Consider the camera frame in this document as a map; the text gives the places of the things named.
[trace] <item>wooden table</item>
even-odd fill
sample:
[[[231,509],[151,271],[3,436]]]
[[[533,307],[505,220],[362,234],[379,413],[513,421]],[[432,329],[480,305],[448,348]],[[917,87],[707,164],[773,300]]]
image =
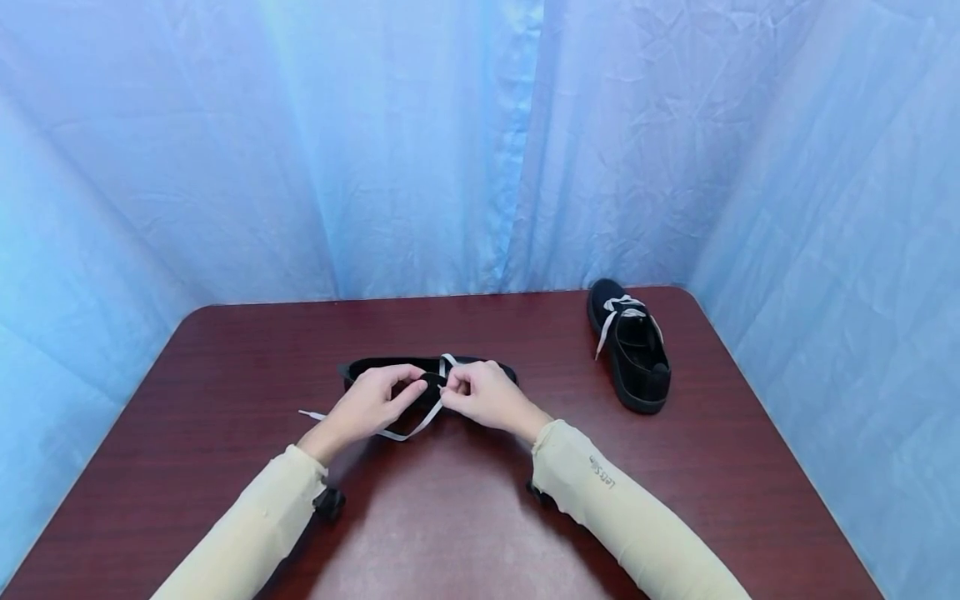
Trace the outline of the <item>wooden table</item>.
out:
[[[754,598],[878,598],[697,302],[634,290],[673,384],[652,418],[593,362],[586,293],[214,306],[188,317],[4,600],[145,599],[237,494],[342,393],[335,366],[442,352],[514,367],[527,395],[672,507]],[[262,598],[642,597],[587,530],[523,486],[529,452],[443,412],[331,468],[348,498]]]

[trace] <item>shoelace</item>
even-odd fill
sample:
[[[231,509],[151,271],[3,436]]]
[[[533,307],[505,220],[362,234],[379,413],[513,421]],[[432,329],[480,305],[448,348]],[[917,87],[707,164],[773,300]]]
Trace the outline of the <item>shoelace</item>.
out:
[[[447,370],[446,370],[446,365],[447,365],[447,363],[449,363],[449,365],[450,365],[451,368],[456,367],[457,365],[460,364],[460,363],[457,362],[457,359],[454,358],[452,354],[443,354],[443,355],[441,355],[441,357],[440,357],[440,368],[438,369],[438,371],[440,372],[440,377],[446,377],[446,375],[447,375]],[[440,384],[437,384],[437,387],[438,387],[438,388],[441,388],[441,389],[443,388]],[[414,436],[417,435],[419,432],[421,432],[424,427],[426,427],[427,425],[429,425],[429,424],[430,424],[430,421],[432,421],[433,418],[437,416],[437,413],[439,413],[439,412],[440,412],[440,409],[442,409],[442,408],[444,408],[444,404],[443,404],[441,401],[437,400],[437,403],[433,405],[433,408],[430,409],[430,412],[426,414],[426,417],[423,418],[423,420],[420,422],[420,424],[417,425],[417,426],[414,428],[413,431],[411,431],[410,433],[408,433],[408,434],[405,435],[405,436],[404,436],[404,435],[400,435],[400,434],[398,434],[398,433],[394,433],[393,431],[387,431],[386,429],[381,429],[380,431],[377,431],[377,432],[376,432],[376,435],[382,436],[382,437],[384,437],[384,438],[387,438],[388,440],[393,440],[394,442],[406,442],[407,440],[409,440],[410,438],[414,437]],[[324,419],[326,419],[326,415],[323,414],[323,413],[311,413],[311,412],[309,412],[309,411],[297,411],[297,412],[300,413],[301,415],[306,415],[306,416],[309,417],[310,419],[316,419],[316,420],[324,420]]]
[[[646,309],[646,305],[637,300],[630,294],[624,294],[620,298],[611,298],[603,303],[603,307],[610,311],[610,314],[607,315],[607,320],[603,322],[603,329],[600,330],[600,343],[597,344],[597,351],[593,355],[593,360],[596,360],[600,357],[600,350],[603,349],[604,342],[607,341],[607,332],[610,330],[610,325],[613,323],[613,317],[616,317],[617,310],[613,306],[614,304],[620,304],[621,306],[639,306],[643,309]],[[624,308],[620,311],[621,317],[647,317],[648,314],[639,308]]]

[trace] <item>beige sleeve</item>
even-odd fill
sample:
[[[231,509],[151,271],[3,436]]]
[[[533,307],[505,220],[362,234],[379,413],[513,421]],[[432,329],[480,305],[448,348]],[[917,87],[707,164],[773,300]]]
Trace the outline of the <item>beige sleeve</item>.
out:
[[[534,486],[587,527],[652,600],[749,599],[733,574],[670,509],[562,420],[533,448]]]
[[[306,528],[326,469],[294,445],[274,458],[153,600],[251,600]]]

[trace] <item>curtain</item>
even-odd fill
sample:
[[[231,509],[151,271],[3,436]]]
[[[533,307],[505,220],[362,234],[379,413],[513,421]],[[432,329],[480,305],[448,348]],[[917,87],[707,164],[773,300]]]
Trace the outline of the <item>curtain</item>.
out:
[[[888,598],[960,594],[960,5],[831,5],[691,290]]]
[[[0,589],[190,311],[599,276],[697,295],[888,596],[958,589],[957,17],[0,4]]]

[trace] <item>shoe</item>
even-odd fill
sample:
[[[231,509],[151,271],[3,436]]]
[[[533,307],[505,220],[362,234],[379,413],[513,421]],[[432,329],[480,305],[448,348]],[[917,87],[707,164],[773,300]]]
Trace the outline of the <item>shoe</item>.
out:
[[[658,413],[670,390],[670,363],[646,305],[616,281],[600,279],[590,287],[587,316],[600,338],[593,358],[607,349],[620,403],[643,415]]]
[[[390,367],[392,365],[413,365],[425,371],[420,378],[428,384],[423,394],[403,411],[403,414],[400,415],[395,423],[383,431],[377,432],[377,435],[394,440],[395,442],[405,442],[421,432],[421,430],[430,424],[430,421],[437,416],[437,413],[440,412],[440,409],[443,407],[440,402],[440,389],[446,386],[446,376],[450,372],[450,369],[457,365],[467,365],[483,360],[485,359],[474,358],[472,356],[453,356],[451,354],[427,358],[414,356],[364,358],[354,361],[349,365],[341,365],[337,367],[337,371],[344,378],[344,391],[349,390],[350,386],[356,382],[357,377],[367,369]],[[503,363],[497,364],[500,365],[500,369],[510,377],[510,380],[517,384],[516,372]],[[406,386],[403,384],[397,385],[394,388],[393,396],[396,397],[397,394],[403,391],[404,387]],[[326,415],[320,413],[300,412],[317,420],[322,420],[326,417]]]

